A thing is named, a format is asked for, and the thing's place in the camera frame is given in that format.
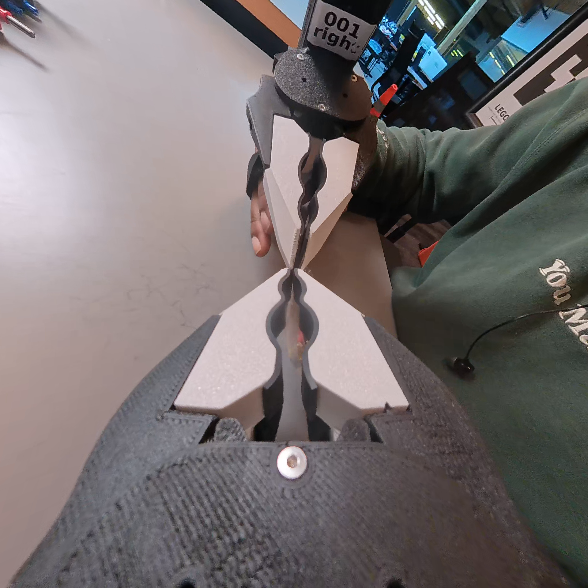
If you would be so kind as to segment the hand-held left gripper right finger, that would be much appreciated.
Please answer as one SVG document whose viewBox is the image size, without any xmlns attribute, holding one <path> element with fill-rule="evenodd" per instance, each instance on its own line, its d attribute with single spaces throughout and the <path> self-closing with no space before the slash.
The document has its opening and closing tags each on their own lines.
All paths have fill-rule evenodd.
<svg viewBox="0 0 588 588">
<path fill-rule="evenodd" d="M 350 419 L 405 413 L 409 401 L 363 314 L 305 271 L 296 269 L 295 275 L 302 307 L 311 314 L 305 367 L 315 414 L 341 430 Z"/>
</svg>

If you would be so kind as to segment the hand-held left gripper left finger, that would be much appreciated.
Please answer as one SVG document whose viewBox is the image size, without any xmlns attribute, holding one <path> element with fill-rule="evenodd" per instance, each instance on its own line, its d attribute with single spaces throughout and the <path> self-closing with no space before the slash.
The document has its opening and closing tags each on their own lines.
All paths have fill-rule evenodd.
<svg viewBox="0 0 588 588">
<path fill-rule="evenodd" d="M 252 429 L 264 417 L 262 391 L 276 368 L 270 312 L 282 302 L 282 269 L 225 309 L 173 405 L 190 413 L 231 417 Z"/>
</svg>

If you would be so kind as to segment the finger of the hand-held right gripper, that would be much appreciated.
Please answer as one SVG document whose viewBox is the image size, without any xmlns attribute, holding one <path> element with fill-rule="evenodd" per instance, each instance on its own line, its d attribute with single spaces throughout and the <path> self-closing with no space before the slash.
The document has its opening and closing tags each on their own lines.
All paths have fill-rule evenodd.
<svg viewBox="0 0 588 588">
<path fill-rule="evenodd" d="M 276 242 L 287 268 L 294 267 L 302 233 L 298 205 L 303 185 L 299 168 L 307 156 L 309 143 L 309 136 L 294 120 L 274 116 L 270 166 L 264 173 L 263 189 Z"/>
<path fill-rule="evenodd" d="M 303 225 L 297 269 L 306 268 L 318 254 L 348 205 L 358 150 L 358 143 L 343 136 L 312 147 L 300 206 Z"/>
</svg>

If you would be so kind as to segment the small clear bag lego pieces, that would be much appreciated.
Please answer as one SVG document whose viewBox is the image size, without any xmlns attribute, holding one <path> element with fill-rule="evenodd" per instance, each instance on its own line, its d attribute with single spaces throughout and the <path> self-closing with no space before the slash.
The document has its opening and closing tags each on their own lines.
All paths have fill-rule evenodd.
<svg viewBox="0 0 588 588">
<path fill-rule="evenodd" d="M 286 354 L 292 366 L 298 369 L 302 365 L 306 338 L 300 325 L 300 306 L 291 298 L 286 306 L 284 343 Z"/>
</svg>

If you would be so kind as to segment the person's right forearm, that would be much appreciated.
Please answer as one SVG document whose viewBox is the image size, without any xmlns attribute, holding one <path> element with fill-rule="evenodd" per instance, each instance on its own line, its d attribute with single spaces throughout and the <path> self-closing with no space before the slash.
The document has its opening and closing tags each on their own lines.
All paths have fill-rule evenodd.
<svg viewBox="0 0 588 588">
<path fill-rule="evenodd" d="M 349 204 L 385 229 L 507 207 L 587 166 L 587 78 L 544 93 L 497 126 L 432 131 L 377 123 L 378 147 Z"/>
</svg>

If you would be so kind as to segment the lego car chassis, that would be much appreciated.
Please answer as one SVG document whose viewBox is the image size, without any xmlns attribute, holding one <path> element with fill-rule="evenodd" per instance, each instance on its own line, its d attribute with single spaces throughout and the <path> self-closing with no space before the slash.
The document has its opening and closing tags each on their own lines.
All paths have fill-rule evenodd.
<svg viewBox="0 0 588 588">
<path fill-rule="evenodd" d="M 35 39 L 34 30 L 25 24 L 24 18 L 40 21 L 40 12 L 34 1 L 1 1 L 1 32 L 3 24 L 8 24 Z"/>
</svg>

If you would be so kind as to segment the person's right hand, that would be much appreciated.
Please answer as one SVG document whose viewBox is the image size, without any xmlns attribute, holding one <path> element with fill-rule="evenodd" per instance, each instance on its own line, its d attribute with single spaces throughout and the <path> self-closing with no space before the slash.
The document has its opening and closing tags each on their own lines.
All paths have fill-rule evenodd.
<svg viewBox="0 0 588 588">
<path fill-rule="evenodd" d="M 273 233 L 269 205 L 266 200 L 263 181 L 260 181 L 251 197 L 251 240 L 254 254 L 257 258 L 266 256 L 270 251 Z"/>
</svg>

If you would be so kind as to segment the red orange plastic stick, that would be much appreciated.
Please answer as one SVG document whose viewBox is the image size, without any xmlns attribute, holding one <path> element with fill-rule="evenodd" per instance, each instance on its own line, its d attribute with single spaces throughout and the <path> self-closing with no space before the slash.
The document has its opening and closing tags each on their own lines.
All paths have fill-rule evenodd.
<svg viewBox="0 0 588 588">
<path fill-rule="evenodd" d="M 386 91 L 383 92 L 376 102 L 371 106 L 370 115 L 379 118 L 397 91 L 398 86 L 396 84 L 392 84 L 389 88 L 387 88 Z"/>
</svg>

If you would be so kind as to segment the wooden table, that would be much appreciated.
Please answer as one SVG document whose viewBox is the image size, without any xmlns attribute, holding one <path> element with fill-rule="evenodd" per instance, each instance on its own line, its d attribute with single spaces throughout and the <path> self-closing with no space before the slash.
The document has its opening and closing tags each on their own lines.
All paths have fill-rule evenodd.
<svg viewBox="0 0 588 588">
<path fill-rule="evenodd" d="M 300 27 L 272 1 L 201 1 L 229 25 L 232 32 L 274 58 L 298 46 Z"/>
</svg>

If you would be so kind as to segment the person's green sweatshirt torso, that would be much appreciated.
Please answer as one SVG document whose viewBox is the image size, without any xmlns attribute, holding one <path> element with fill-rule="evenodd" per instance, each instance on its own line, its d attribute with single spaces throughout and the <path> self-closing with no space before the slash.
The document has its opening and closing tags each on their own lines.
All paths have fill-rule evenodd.
<svg viewBox="0 0 588 588">
<path fill-rule="evenodd" d="M 398 336 L 454 392 L 535 536 L 587 587 L 587 178 L 483 212 L 423 268 L 391 272 Z"/>
</svg>

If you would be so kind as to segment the black framed poster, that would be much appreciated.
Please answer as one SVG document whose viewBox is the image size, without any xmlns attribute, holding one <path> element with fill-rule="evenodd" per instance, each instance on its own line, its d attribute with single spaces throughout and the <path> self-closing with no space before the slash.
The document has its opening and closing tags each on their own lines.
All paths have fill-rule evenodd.
<svg viewBox="0 0 588 588">
<path fill-rule="evenodd" d="M 472 128 L 497 126 L 545 93 L 587 77 L 587 3 L 563 21 L 467 111 Z"/>
</svg>

